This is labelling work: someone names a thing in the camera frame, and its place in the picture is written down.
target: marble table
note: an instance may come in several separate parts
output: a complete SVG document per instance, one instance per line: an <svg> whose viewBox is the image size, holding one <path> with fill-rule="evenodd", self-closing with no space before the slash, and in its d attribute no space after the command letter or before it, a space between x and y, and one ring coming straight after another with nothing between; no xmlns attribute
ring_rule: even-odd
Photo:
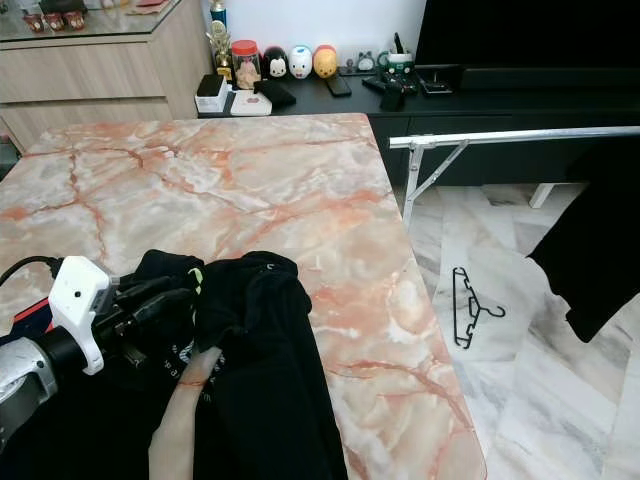
<svg viewBox="0 0 640 480"><path fill-rule="evenodd" d="M125 274L149 248L298 263L351 478L486 478L365 115L54 129L0 183L2 271L85 255ZM33 265L0 288L5 332L50 285Z"/></svg>

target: cable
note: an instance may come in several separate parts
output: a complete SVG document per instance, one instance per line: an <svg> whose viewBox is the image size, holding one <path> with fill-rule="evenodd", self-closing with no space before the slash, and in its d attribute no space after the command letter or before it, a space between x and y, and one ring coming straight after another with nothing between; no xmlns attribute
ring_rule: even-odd
<svg viewBox="0 0 640 480"><path fill-rule="evenodd" d="M51 276L56 278L58 275L58 271L60 270L60 265L62 265L62 261L64 257L56 258L56 257L44 257L42 255L34 255L33 257L23 258L19 262L13 264L13 266L9 267L6 272L0 276L0 286L6 282L11 275L16 273L19 269L24 267L29 263L42 262L46 263L49 266L49 270L51 270Z"/></svg>

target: clothing rack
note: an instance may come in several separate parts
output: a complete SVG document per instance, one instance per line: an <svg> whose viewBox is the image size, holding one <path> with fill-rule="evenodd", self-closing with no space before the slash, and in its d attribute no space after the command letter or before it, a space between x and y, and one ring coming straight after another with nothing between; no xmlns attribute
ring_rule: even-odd
<svg viewBox="0 0 640 480"><path fill-rule="evenodd" d="M454 133L447 135L416 135L389 138L389 148L408 148L409 175L405 188L402 218L407 228L411 223L413 202L429 188L469 145L488 143L537 142L542 140L565 140L597 137L627 137L640 135L640 127L592 127L592 128L556 128L543 130L515 130L511 132ZM425 150L437 147L455 146L449 156L433 171L420 186L418 174Z"/></svg>

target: television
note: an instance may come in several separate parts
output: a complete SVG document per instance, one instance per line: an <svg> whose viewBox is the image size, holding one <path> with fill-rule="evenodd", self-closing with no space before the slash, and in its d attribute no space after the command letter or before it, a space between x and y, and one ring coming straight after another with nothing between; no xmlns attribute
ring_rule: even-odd
<svg viewBox="0 0 640 480"><path fill-rule="evenodd" d="M639 0L427 0L416 65L479 88L640 86L639 19Z"/></svg>

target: glass jar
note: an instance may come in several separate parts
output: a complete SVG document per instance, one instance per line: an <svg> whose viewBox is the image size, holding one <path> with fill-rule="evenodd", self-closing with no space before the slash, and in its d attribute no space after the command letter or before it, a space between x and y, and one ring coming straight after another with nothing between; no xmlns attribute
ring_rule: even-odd
<svg viewBox="0 0 640 480"><path fill-rule="evenodd" d="M238 40L231 44L233 71L236 85L243 90L252 90L253 83L261 79L260 54L253 40Z"/></svg>

